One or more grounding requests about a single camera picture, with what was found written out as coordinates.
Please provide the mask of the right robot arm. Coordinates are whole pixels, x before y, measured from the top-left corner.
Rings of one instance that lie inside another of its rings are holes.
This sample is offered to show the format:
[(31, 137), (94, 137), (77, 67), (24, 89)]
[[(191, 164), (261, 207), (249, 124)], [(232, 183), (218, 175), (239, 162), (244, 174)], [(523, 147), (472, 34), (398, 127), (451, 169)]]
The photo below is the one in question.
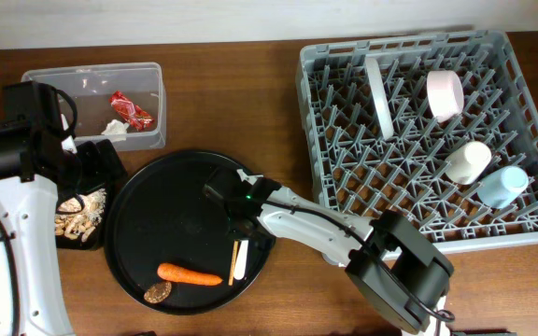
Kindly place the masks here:
[(324, 254), (396, 328), (418, 335), (454, 322), (443, 307), (452, 263), (406, 217), (345, 215), (242, 169), (216, 169), (203, 194), (225, 211), (237, 240), (283, 238)]

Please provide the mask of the brown cookie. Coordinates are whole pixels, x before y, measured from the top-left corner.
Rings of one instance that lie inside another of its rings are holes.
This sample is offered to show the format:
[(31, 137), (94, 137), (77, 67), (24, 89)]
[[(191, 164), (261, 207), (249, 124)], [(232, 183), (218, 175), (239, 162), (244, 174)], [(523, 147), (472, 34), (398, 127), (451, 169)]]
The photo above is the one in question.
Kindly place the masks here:
[(167, 299), (172, 291), (172, 284), (163, 281), (151, 286), (144, 294), (144, 300), (151, 304), (157, 304)]

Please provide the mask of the orange carrot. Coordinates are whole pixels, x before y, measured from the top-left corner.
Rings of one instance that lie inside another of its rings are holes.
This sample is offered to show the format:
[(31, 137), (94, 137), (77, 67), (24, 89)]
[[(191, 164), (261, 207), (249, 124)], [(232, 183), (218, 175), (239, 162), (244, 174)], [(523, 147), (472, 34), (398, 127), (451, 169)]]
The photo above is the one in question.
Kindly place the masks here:
[(213, 287), (222, 283), (222, 279), (217, 275), (198, 273), (171, 263), (162, 263), (157, 269), (157, 274), (163, 280), (176, 283), (206, 287)]

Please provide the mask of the pink bowl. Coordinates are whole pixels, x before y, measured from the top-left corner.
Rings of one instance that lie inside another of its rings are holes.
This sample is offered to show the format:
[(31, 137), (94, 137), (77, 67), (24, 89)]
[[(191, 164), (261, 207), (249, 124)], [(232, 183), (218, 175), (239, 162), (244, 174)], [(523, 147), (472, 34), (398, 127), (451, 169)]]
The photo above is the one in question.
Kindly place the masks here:
[(459, 115), (464, 108), (460, 77), (454, 71), (431, 71), (427, 75), (427, 98), (433, 117), (440, 123)]

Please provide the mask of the white tissue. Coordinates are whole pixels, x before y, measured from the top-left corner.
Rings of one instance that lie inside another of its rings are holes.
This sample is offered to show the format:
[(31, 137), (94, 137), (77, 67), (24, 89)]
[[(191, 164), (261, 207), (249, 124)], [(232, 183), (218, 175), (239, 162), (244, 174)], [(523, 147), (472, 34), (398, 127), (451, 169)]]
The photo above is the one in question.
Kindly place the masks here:
[(101, 132), (101, 135), (111, 143), (123, 142), (127, 140), (127, 130), (129, 126), (130, 124), (127, 122), (113, 119), (106, 125), (106, 128)]

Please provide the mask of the red snack wrapper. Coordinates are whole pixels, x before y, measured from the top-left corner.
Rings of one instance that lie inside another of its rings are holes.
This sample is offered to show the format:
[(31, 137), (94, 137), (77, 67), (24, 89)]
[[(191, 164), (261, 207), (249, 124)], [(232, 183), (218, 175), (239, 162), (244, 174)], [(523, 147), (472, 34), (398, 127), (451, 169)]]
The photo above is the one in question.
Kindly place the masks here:
[(109, 102), (113, 109), (139, 132), (147, 129), (155, 121), (151, 114), (136, 105), (121, 91), (115, 91), (109, 98)]

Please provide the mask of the light blue cup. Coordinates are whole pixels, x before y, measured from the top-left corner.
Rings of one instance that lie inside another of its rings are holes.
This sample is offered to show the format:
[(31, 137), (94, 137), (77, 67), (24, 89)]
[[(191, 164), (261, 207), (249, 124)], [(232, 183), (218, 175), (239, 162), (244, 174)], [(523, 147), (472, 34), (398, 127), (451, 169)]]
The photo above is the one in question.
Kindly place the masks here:
[(487, 175), (477, 190), (480, 201), (492, 208), (504, 208), (529, 185), (527, 173), (518, 166), (506, 166)]

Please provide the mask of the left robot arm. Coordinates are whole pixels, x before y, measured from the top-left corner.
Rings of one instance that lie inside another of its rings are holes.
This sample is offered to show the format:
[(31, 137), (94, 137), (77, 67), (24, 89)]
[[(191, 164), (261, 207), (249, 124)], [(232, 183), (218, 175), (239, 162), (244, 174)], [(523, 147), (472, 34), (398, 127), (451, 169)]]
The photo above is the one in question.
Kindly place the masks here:
[(126, 175), (110, 141), (74, 142), (76, 105), (49, 84), (3, 89), (0, 122), (0, 335), (71, 335), (53, 223), (72, 197), (106, 189)]

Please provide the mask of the grey plate with food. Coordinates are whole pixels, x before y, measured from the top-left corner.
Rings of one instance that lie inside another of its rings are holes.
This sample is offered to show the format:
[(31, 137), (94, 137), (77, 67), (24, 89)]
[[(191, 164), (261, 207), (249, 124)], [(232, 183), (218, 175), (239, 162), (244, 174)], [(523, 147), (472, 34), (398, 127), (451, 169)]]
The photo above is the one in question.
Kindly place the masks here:
[(385, 93), (383, 80), (376, 59), (366, 58), (364, 61), (369, 86), (373, 95), (373, 103), (379, 124), (379, 129), (385, 140), (389, 140), (393, 134), (393, 123), (389, 112), (389, 103)]

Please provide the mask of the white plastic fork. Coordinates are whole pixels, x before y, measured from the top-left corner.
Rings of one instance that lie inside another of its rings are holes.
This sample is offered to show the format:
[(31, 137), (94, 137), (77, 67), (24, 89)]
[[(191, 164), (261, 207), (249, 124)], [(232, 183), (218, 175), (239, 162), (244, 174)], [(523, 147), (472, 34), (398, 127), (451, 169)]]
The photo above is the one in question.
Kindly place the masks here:
[(248, 261), (248, 240), (239, 242), (234, 265), (234, 279), (242, 280), (245, 276)]

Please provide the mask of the white cup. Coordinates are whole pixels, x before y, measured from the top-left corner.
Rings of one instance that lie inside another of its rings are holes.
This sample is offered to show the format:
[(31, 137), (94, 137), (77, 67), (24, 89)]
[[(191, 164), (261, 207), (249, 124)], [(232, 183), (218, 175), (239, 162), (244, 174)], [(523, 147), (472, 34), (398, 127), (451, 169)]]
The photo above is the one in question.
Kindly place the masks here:
[(454, 183), (470, 185), (484, 172), (491, 157), (491, 151), (484, 143), (468, 142), (447, 156), (446, 176)]

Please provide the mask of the wooden chopstick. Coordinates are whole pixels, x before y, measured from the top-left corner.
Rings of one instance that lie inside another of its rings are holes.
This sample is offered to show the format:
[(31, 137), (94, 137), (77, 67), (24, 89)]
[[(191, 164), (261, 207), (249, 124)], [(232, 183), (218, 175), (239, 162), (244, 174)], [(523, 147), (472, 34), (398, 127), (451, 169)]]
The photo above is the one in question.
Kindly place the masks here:
[(237, 262), (237, 254), (239, 249), (239, 242), (237, 240), (234, 241), (233, 244), (233, 253), (231, 258), (231, 265), (230, 265), (230, 272), (228, 277), (228, 286), (232, 286), (234, 284), (234, 271), (235, 271), (235, 265)]

